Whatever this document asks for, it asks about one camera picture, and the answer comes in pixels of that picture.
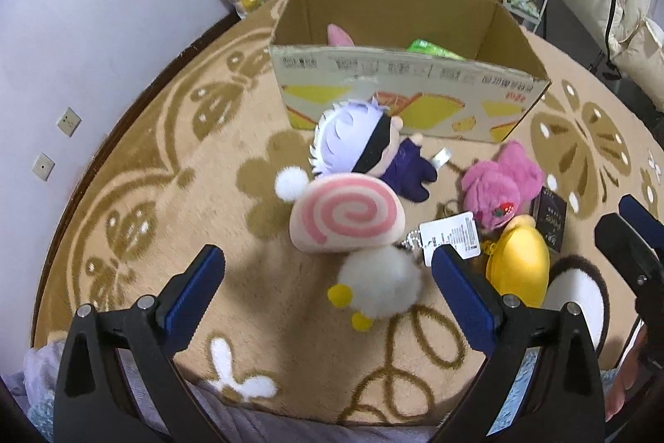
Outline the person's right hand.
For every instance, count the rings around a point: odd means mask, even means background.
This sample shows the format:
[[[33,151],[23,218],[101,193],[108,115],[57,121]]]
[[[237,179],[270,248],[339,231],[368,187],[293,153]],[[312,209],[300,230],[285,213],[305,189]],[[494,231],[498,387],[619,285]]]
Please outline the person's right hand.
[[[605,420],[620,412],[626,402],[627,391],[635,384],[639,372],[639,354],[647,341],[647,327],[640,327],[634,345],[625,356],[612,386],[604,398]]]

